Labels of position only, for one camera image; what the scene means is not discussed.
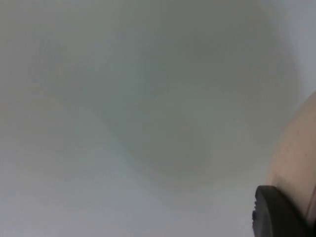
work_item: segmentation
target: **gray wall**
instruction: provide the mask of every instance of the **gray wall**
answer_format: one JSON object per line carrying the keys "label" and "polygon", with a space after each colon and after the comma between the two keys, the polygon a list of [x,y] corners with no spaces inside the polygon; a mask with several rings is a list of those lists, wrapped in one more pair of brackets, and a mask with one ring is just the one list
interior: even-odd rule
{"label": "gray wall", "polygon": [[0,236],[252,236],[316,88],[277,2],[0,1]]}

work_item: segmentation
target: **white surface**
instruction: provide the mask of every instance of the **white surface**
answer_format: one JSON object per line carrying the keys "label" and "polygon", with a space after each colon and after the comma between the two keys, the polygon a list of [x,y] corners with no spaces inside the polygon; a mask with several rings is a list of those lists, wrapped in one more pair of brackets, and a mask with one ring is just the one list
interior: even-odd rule
{"label": "white surface", "polygon": [[0,236],[252,236],[316,89],[290,2],[0,1]]}

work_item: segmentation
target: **beige object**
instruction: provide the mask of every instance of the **beige object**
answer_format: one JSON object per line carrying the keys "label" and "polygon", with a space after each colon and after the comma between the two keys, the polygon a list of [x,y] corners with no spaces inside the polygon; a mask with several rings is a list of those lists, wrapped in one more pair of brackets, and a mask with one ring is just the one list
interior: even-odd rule
{"label": "beige object", "polygon": [[316,219],[316,92],[286,129],[273,157],[268,184],[281,189],[306,220]]}

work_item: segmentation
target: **skin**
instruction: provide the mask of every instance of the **skin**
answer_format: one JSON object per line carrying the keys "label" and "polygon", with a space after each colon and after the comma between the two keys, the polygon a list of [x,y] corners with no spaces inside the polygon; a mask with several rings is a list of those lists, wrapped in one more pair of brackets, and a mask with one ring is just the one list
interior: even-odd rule
{"label": "skin", "polygon": [[288,125],[267,183],[282,190],[311,225],[316,220],[316,92]]}

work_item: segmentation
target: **black plastic piece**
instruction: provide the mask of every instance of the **black plastic piece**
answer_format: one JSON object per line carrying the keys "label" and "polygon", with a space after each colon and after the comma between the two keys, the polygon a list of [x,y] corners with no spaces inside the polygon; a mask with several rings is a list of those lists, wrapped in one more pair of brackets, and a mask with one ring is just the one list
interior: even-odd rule
{"label": "black plastic piece", "polygon": [[276,187],[259,186],[255,196],[255,237],[315,237],[296,207]]}

